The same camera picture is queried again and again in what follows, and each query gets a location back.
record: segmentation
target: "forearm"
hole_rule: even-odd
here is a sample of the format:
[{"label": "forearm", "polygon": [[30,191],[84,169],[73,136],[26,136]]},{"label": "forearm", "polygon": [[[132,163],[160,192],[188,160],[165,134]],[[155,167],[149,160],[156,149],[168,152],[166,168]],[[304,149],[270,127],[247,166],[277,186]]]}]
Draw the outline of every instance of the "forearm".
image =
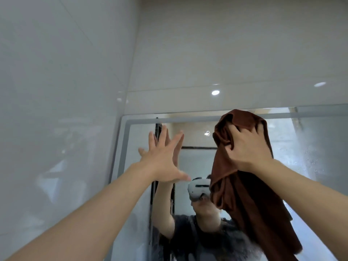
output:
[{"label": "forearm", "polygon": [[153,180],[141,162],[7,261],[102,260]]},{"label": "forearm", "polygon": [[348,256],[348,197],[274,160],[255,174],[285,200],[339,260]]},{"label": "forearm", "polygon": [[171,193],[173,184],[168,182],[159,182],[154,196],[152,206],[152,221],[156,228],[162,232],[163,227],[167,227],[168,219],[171,216]]}]

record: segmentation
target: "cloth fold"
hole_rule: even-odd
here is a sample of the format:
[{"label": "cloth fold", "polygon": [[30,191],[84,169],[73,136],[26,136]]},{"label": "cloth fold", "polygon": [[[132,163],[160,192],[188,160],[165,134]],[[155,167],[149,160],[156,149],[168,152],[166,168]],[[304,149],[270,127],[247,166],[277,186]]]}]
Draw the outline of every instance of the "cloth fold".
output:
[{"label": "cloth fold", "polygon": [[231,145],[233,149],[233,137],[227,123],[248,130],[257,129],[262,123],[272,153],[263,118],[237,109],[223,115],[213,133],[218,149],[211,174],[211,201],[217,208],[226,210],[239,228],[259,244],[268,261],[297,260],[294,254],[302,250],[302,245],[290,223],[290,213],[271,188],[254,174],[238,171],[228,157],[225,146]]}]

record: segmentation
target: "person's left hand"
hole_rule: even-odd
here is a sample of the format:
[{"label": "person's left hand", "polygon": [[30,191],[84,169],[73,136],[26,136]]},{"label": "person's left hand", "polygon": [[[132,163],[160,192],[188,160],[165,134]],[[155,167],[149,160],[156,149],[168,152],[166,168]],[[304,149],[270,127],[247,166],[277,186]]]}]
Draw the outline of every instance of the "person's left hand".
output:
[{"label": "person's left hand", "polygon": [[146,167],[153,175],[154,180],[161,182],[171,182],[177,180],[190,181],[191,178],[185,172],[178,170],[173,162],[174,151],[176,152],[176,161],[182,145],[183,133],[176,134],[172,140],[167,140],[167,127],[163,126],[162,134],[159,136],[156,145],[155,137],[152,132],[149,134],[149,151],[139,148],[141,155],[140,163]]},{"label": "person's left hand", "polygon": [[[174,149],[174,152],[173,152],[173,164],[176,167],[178,166],[178,163],[179,163],[179,153],[180,153],[180,150],[182,148],[182,143],[184,141],[184,136],[185,135],[182,134],[182,136],[181,136],[181,138],[180,138],[180,140],[179,140],[178,144],[176,145],[176,147]],[[170,141],[171,141],[171,138],[169,137],[169,130],[167,129],[165,146],[167,146],[170,143]],[[155,142],[155,146],[157,146],[158,141],[157,141],[157,138],[156,138],[155,135],[154,135],[154,142]],[[143,148],[139,148],[138,152],[141,155],[141,157],[143,157],[147,153]]]}]

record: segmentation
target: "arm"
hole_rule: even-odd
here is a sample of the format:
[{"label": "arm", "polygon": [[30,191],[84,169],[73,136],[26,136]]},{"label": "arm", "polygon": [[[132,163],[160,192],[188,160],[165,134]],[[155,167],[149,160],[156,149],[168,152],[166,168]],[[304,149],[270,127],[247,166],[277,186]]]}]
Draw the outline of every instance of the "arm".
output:
[{"label": "arm", "polygon": [[149,152],[140,162],[7,261],[102,260],[152,181],[189,180],[172,161],[181,136],[176,135],[166,147],[162,137],[156,147],[150,133]]},{"label": "arm", "polygon": [[[178,144],[176,145],[173,152],[173,164],[178,166],[179,153],[184,141],[184,135],[181,136]],[[169,132],[167,130],[166,142],[168,145],[170,142]],[[141,156],[145,155],[146,152],[143,149],[139,149]],[[175,222],[173,216],[170,213],[171,210],[171,193],[174,182],[159,182],[156,193],[154,195],[154,201],[152,206],[152,222],[154,226],[163,234],[166,238],[172,239],[174,236]]]},{"label": "arm", "polygon": [[234,148],[226,147],[239,170],[252,172],[276,192],[339,260],[348,256],[348,197],[274,160],[263,126],[251,132],[230,125]]}]

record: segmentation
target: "neck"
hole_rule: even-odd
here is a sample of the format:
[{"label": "neck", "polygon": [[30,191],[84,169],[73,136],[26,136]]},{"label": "neck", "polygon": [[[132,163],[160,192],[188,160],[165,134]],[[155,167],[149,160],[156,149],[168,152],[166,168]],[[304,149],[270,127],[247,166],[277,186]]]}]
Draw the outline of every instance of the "neck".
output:
[{"label": "neck", "polygon": [[206,233],[217,232],[220,229],[221,218],[220,215],[200,216],[196,215],[198,227]]}]

